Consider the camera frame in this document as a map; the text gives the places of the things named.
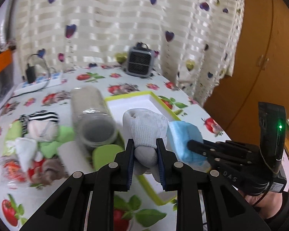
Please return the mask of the person's right hand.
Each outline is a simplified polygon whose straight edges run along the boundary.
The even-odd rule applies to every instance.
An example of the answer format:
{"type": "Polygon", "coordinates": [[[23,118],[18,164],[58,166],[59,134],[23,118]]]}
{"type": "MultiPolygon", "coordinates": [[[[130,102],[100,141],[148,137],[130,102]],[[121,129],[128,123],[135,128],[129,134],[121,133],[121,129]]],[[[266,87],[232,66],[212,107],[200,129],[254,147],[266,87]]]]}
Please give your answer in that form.
{"type": "Polygon", "coordinates": [[[258,214],[262,219],[284,218],[289,209],[289,193],[269,191],[255,207],[260,208],[258,214]]]}

